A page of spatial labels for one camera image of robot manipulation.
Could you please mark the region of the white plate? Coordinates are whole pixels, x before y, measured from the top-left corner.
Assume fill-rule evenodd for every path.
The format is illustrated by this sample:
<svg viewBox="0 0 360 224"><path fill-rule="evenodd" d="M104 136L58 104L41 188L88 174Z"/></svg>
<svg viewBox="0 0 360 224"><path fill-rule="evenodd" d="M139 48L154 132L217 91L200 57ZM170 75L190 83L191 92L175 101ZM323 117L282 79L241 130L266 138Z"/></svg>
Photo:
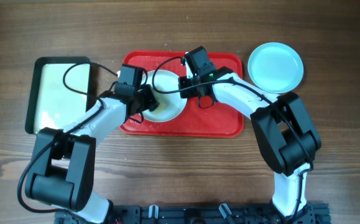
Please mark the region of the white plate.
<svg viewBox="0 0 360 224"><path fill-rule="evenodd" d="M152 87L152 76L154 71L147 73L147 85ZM154 85L159 91L178 90L179 76L168 70L158 70L155 74ZM179 93L161 94L153 89L154 96L159 106L154 111L143 112L144 118L155 123L163 123L176 118L187 104L186 98L181 98Z"/></svg>

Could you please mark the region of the light blue plate top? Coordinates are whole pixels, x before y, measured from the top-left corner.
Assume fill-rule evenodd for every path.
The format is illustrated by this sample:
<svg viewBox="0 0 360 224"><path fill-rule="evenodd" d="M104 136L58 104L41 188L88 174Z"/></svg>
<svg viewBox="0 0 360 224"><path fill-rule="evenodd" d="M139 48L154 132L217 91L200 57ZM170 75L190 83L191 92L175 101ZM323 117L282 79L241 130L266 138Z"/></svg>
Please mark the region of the light blue plate top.
<svg viewBox="0 0 360 224"><path fill-rule="evenodd" d="M252 82L260 89L286 93L302 82L304 66L293 48L279 42L268 42L252 51L247 71Z"/></svg>

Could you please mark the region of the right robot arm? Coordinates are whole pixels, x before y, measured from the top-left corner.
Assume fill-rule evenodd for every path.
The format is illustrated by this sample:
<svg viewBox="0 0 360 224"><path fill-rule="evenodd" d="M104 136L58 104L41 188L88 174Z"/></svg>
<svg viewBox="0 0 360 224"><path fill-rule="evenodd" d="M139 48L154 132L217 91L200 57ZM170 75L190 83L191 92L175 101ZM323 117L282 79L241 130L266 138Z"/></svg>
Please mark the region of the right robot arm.
<svg viewBox="0 0 360 224"><path fill-rule="evenodd" d="M274 171L272 204L294 222L306 206L305 184L321 140L300 97L266 93L224 67L203 76L180 77L183 98L209 96L251 120L260 154Z"/></svg>

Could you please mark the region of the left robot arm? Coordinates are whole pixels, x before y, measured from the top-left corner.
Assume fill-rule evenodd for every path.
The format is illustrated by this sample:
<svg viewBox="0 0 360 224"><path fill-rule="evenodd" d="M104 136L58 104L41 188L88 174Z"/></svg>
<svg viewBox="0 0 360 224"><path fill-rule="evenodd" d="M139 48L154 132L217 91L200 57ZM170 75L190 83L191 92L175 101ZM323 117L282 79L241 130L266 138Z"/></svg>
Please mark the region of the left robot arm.
<svg viewBox="0 0 360 224"><path fill-rule="evenodd" d="M64 129L44 128L37 134L32 159L23 171L17 197L50 205L51 213L70 215L84 223L117 223L111 200L93 190L96 148L112 130L137 113L156 108L150 85L136 91L106 90L78 121Z"/></svg>

